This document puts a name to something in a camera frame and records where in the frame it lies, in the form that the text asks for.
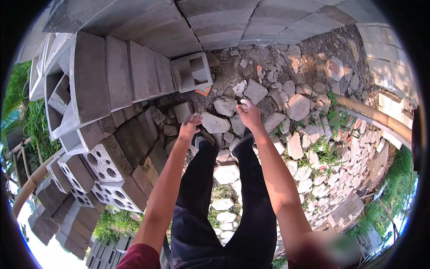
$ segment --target concrete block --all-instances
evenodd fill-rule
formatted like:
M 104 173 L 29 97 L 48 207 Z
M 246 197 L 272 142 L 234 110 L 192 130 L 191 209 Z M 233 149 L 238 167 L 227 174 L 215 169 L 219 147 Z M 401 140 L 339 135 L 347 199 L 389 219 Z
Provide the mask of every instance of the concrete block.
M 142 101 L 160 93 L 154 52 L 127 41 L 133 101 Z
M 140 165 L 137 166 L 131 173 L 131 176 L 146 198 L 149 199 L 149 195 L 151 194 L 153 187 L 149 179 L 146 177 L 144 168 Z
M 100 202 L 143 213 L 147 198 L 132 177 L 121 182 L 96 183 L 93 192 Z
M 64 115 L 66 107 L 70 102 L 70 93 L 68 92 L 68 89 L 69 77 L 64 74 L 48 100 L 48 105 L 61 115 Z
M 212 76 L 205 53 L 195 53 L 171 61 L 176 86 L 180 93 L 211 86 Z
M 158 83 L 160 85 L 160 93 L 172 93 L 173 88 L 172 73 L 170 71 L 170 61 L 163 55 L 154 51 L 155 66 L 157 68 Z
M 73 253 L 76 257 L 83 260 L 85 257 L 85 250 L 83 250 L 78 244 L 73 242 L 62 232 L 56 232 L 55 238 L 65 249 Z
M 136 168 L 149 150 L 138 121 L 135 118 L 126 121 L 117 128 L 114 136 L 132 168 Z
M 102 140 L 89 153 L 83 155 L 101 182 L 123 181 L 132 171 L 114 135 Z
M 151 111 L 149 108 L 146 108 L 143 113 L 136 117 L 136 120 L 139 122 L 146 142 L 149 147 L 155 143 L 155 140 L 158 137 L 158 130 L 154 124 L 154 121 L 151 116 Z
M 88 193 L 94 186 L 94 180 L 88 173 L 79 156 L 64 154 L 58 160 L 58 165 L 74 188 Z
M 173 107 L 178 123 L 182 123 L 189 115 L 194 113 L 193 105 L 190 102 L 185 102 Z
M 107 92 L 113 112 L 132 105 L 127 45 L 111 36 L 106 36 L 104 42 Z

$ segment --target rock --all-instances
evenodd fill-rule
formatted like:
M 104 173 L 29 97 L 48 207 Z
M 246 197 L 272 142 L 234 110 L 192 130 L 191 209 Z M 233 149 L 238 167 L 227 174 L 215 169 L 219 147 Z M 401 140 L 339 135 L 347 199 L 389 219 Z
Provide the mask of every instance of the rock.
M 207 111 L 203 111 L 200 116 L 203 117 L 202 125 L 208 133 L 225 133 L 230 129 L 230 122 L 227 119 L 217 117 Z
M 245 59 L 242 59 L 239 64 L 242 68 L 245 68 L 248 65 L 248 62 Z
M 212 207 L 215 210 L 227 210 L 230 207 L 232 207 L 233 205 L 234 205 L 234 202 L 233 202 L 233 200 L 231 198 L 217 199 L 217 200 L 214 200 L 213 203 L 212 203 Z
M 295 89 L 296 87 L 294 85 L 294 81 L 292 80 L 285 82 L 283 85 L 283 90 L 285 91 L 285 93 L 288 95 L 289 98 L 291 98 L 291 96 L 295 94 Z
M 286 118 L 285 114 L 273 113 L 263 121 L 263 126 L 266 132 L 270 133 L 278 127 L 278 125 Z
M 357 90 L 358 89 L 358 84 L 360 83 L 360 80 L 359 80 L 359 78 L 358 78 L 358 75 L 357 74 L 354 74 L 353 76 L 352 76 L 352 78 L 351 78 L 351 83 L 350 83 L 350 86 L 351 86 L 351 89 L 353 89 L 353 90 Z
M 333 92 L 334 94 L 337 94 L 337 95 L 340 95 L 340 94 L 341 94 L 341 88 L 340 88 L 340 86 L 339 86 L 339 82 L 334 82 L 334 83 L 332 84 L 332 92 Z
M 165 124 L 164 135 L 166 136 L 177 136 L 179 134 L 178 128 L 175 125 Z
M 288 100 L 287 115 L 290 119 L 300 121 L 309 114 L 310 100 L 297 93 Z
M 217 221 L 221 223 L 231 223 L 235 220 L 236 215 L 230 212 L 222 212 L 216 216 Z
M 312 144 L 315 144 L 319 139 L 318 128 L 315 125 L 307 125 L 304 129 L 304 133 L 309 137 Z
M 330 60 L 328 60 L 326 68 L 328 76 L 337 82 L 344 76 L 344 64 L 337 57 L 332 56 Z
M 215 109 L 218 114 L 231 117 L 236 112 L 236 99 L 228 96 L 221 96 L 214 102 Z
M 303 158 L 303 149 L 300 144 L 300 135 L 295 133 L 287 142 L 288 156 L 294 160 Z
M 244 77 L 248 77 L 249 75 L 251 75 L 254 72 L 254 66 L 253 65 L 248 65 L 247 67 L 245 67 L 244 69 L 242 69 L 242 74 Z
M 313 90 L 318 94 L 326 94 L 327 93 L 326 86 L 319 81 L 315 82 L 315 84 L 313 85 Z
M 301 58 L 301 50 L 297 45 L 290 45 L 287 50 L 287 58 L 290 60 Z
M 164 116 L 163 113 L 161 113 L 161 111 L 158 108 L 152 105 L 149 107 L 149 109 L 151 111 L 151 117 L 156 125 L 159 125 L 160 123 L 164 122 L 166 117 Z
M 242 120 L 240 119 L 239 114 L 236 114 L 230 118 L 231 127 L 233 128 L 233 132 L 238 136 L 242 137 L 245 132 L 245 125 L 243 125 Z
M 227 161 L 227 159 L 230 156 L 230 150 L 228 149 L 222 149 L 218 152 L 217 160 L 218 161 Z
M 243 94 L 254 104 L 258 104 L 267 95 L 268 90 L 253 79 L 249 79 L 248 87 Z
M 287 134 L 290 131 L 290 118 L 286 117 L 285 120 L 281 122 L 281 127 L 279 128 L 281 133 Z

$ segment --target black pants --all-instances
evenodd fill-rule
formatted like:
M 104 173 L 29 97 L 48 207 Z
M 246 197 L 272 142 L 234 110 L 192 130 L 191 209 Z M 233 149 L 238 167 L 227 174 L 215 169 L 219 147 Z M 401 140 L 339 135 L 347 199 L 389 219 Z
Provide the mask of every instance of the black pants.
M 182 177 L 171 233 L 175 268 L 271 268 L 276 217 L 252 141 L 238 149 L 243 215 L 225 247 L 207 219 L 217 155 L 204 142 Z

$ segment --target brick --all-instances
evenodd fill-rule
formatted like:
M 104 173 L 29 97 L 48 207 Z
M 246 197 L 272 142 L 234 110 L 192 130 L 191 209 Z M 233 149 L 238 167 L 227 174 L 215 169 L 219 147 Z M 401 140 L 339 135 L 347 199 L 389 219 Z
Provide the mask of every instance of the brick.
M 93 192 L 100 202 L 120 209 L 143 213 L 146 208 L 147 198 L 131 177 L 121 182 L 97 182 Z
M 125 180 L 132 171 L 132 167 L 114 135 L 102 140 L 83 156 L 101 182 Z
M 127 45 L 111 36 L 106 36 L 104 42 L 107 92 L 113 112 L 132 105 Z
M 88 193 L 94 186 L 94 180 L 79 159 L 79 156 L 64 154 L 58 160 L 58 165 L 74 188 Z
M 85 257 L 85 250 L 83 250 L 79 245 L 74 243 L 70 238 L 68 238 L 62 232 L 57 232 L 55 238 L 65 249 L 73 253 L 76 257 L 83 260 Z
M 136 168 L 149 150 L 139 123 L 135 118 L 128 120 L 117 128 L 114 135 L 130 165 Z
M 170 71 L 170 61 L 163 55 L 154 51 L 155 66 L 157 68 L 158 83 L 160 93 L 172 93 L 173 88 L 172 73 Z

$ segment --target concrete block with round holes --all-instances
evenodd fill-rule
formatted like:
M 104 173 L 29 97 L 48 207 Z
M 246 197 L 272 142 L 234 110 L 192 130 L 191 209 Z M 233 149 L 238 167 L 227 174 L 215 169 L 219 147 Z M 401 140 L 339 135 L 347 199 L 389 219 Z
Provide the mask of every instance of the concrete block with round holes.
M 123 181 L 132 172 L 132 167 L 114 135 L 110 135 L 83 155 L 100 182 Z
M 96 182 L 92 191 L 100 202 L 143 213 L 147 198 L 132 177 L 121 182 Z
M 64 154 L 58 160 L 58 165 L 74 188 L 84 193 L 91 191 L 94 186 L 94 180 L 79 156 Z

